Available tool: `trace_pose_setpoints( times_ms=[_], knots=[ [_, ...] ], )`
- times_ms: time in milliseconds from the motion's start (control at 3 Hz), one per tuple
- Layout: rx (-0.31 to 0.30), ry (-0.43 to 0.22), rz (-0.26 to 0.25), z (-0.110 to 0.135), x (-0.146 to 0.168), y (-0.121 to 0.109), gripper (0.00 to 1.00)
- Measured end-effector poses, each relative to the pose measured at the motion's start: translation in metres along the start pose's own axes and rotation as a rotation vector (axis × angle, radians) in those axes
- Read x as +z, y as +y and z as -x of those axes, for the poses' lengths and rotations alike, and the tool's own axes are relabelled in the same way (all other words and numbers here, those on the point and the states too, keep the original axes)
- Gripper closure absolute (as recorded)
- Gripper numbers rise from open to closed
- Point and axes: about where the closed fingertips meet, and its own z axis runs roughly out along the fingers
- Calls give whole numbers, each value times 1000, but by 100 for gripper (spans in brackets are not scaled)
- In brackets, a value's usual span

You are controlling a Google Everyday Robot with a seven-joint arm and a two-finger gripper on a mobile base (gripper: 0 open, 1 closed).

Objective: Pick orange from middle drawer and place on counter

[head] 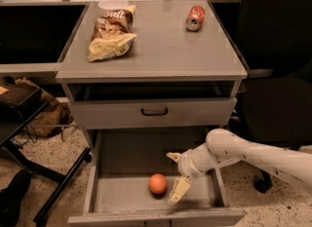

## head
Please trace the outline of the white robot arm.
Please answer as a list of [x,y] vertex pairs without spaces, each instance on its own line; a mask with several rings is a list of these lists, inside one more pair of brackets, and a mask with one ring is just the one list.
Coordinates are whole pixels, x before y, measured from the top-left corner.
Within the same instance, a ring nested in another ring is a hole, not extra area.
[[208,170],[230,166],[239,161],[312,193],[311,154],[251,142],[225,129],[214,129],[198,147],[183,153],[169,152],[167,157],[177,163],[180,173],[169,196],[170,205],[182,199],[190,189],[192,180],[203,176]]

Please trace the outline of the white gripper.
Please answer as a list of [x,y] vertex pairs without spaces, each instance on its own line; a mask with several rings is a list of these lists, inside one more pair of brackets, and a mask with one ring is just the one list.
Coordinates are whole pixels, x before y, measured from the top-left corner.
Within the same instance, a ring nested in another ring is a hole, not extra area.
[[197,179],[204,173],[195,166],[192,160],[192,149],[187,150],[181,155],[177,152],[168,152],[166,156],[177,163],[178,171],[182,175],[175,179],[173,189],[168,199],[168,204],[173,206],[177,204],[190,189],[190,180]]

